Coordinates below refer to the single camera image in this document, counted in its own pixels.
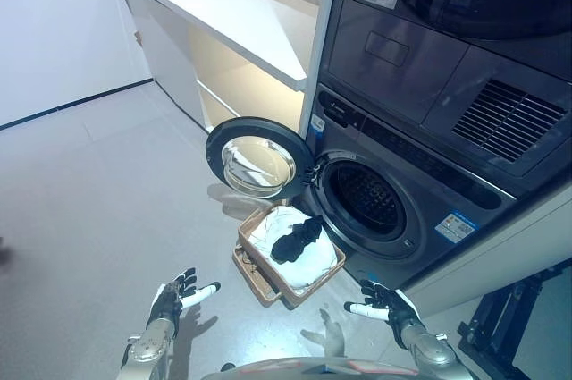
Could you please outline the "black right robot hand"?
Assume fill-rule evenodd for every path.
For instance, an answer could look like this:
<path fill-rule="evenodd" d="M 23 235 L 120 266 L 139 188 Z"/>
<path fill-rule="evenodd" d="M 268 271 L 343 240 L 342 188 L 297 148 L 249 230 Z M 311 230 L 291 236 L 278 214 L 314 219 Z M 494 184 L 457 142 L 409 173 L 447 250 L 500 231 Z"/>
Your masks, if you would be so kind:
<path fill-rule="evenodd" d="M 423 326 L 414 304 L 401 290 L 391 290 L 380 283 L 361 280 L 363 303 L 346 301 L 344 309 L 349 313 L 384 321 L 391 329 L 397 345 L 406 350 L 402 333 L 412 325 Z"/>

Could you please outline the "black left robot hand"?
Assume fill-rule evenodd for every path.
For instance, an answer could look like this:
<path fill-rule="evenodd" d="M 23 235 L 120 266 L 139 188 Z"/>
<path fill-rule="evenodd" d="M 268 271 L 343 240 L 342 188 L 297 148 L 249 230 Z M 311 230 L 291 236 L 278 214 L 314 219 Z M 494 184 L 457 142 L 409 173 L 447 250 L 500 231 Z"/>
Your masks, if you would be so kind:
<path fill-rule="evenodd" d="M 221 289 L 219 282 L 198 288 L 196 281 L 196 268 L 191 267 L 183 270 L 169 283 L 163 284 L 153 300 L 147 322 L 150 324 L 162 318 L 175 325 L 184 310 L 198 305 Z"/>

